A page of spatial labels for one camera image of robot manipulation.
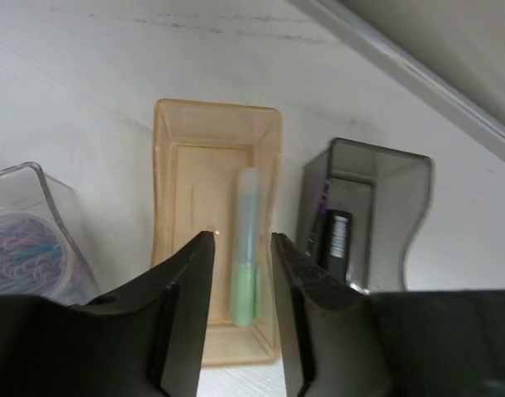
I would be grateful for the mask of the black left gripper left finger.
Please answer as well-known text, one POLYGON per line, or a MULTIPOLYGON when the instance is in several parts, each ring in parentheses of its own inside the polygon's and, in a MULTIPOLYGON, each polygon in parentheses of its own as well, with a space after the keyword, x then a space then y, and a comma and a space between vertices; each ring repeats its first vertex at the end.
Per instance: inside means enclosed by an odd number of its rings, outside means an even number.
POLYGON ((0 396, 194 396, 214 256, 200 232, 85 305, 0 296, 0 396))

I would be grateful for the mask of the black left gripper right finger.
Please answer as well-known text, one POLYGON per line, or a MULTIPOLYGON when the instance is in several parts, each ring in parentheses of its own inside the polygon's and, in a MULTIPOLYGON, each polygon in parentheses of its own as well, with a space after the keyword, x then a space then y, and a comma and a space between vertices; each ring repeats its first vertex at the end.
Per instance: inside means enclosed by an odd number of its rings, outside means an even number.
POLYGON ((505 396, 505 290, 362 294, 271 238, 290 396, 505 396))

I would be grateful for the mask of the black marker blue cap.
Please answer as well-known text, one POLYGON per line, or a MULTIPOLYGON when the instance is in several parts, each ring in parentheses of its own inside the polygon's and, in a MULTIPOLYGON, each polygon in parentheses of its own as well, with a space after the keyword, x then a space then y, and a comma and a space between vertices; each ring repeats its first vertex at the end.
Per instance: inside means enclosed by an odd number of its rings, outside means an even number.
POLYGON ((352 215, 329 209, 322 243, 321 264, 341 283, 346 282, 350 259, 352 215))

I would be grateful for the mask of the green clear-cap highlighter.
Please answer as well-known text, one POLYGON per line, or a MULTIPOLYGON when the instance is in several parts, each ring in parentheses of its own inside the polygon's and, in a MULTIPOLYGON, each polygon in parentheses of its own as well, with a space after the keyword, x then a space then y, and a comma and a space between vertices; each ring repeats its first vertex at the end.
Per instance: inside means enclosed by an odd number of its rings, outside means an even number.
POLYGON ((231 321, 248 328, 255 321, 258 298, 256 242, 260 176, 256 168, 244 168, 237 178, 234 247, 231 268, 231 321))

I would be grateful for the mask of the clear jar of pins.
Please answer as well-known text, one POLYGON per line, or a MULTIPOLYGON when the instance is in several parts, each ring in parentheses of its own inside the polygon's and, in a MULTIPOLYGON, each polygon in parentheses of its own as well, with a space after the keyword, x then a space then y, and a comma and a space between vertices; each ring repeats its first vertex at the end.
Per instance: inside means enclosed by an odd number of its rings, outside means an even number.
POLYGON ((59 229, 29 213, 0 216, 0 295, 32 294, 83 304, 82 266, 59 229))

